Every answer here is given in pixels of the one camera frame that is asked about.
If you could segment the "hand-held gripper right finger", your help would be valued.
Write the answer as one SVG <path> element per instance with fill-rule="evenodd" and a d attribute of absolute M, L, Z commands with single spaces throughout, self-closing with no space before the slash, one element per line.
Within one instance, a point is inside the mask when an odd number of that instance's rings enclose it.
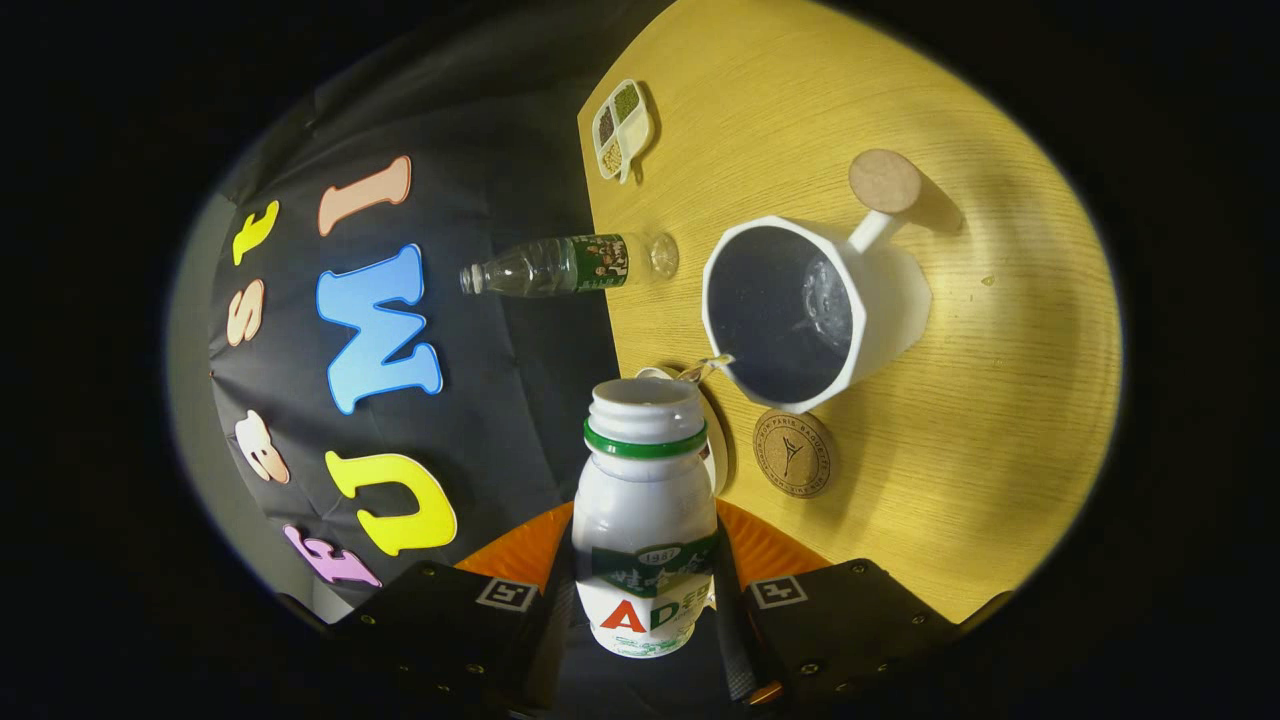
<path fill-rule="evenodd" d="M 727 501 L 716 505 L 716 623 L 730 702 L 750 717 L 827 708 L 920 666 L 1010 601 L 950 621 L 869 559 L 828 562 Z"/>

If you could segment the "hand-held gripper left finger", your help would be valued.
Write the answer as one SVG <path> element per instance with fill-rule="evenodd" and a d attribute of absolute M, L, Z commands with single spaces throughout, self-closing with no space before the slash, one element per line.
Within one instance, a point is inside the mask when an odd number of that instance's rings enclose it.
<path fill-rule="evenodd" d="M 554 703 L 575 611 L 571 503 L 457 566 L 416 562 L 333 623 L 365 667 L 477 717 L 536 717 Z"/>

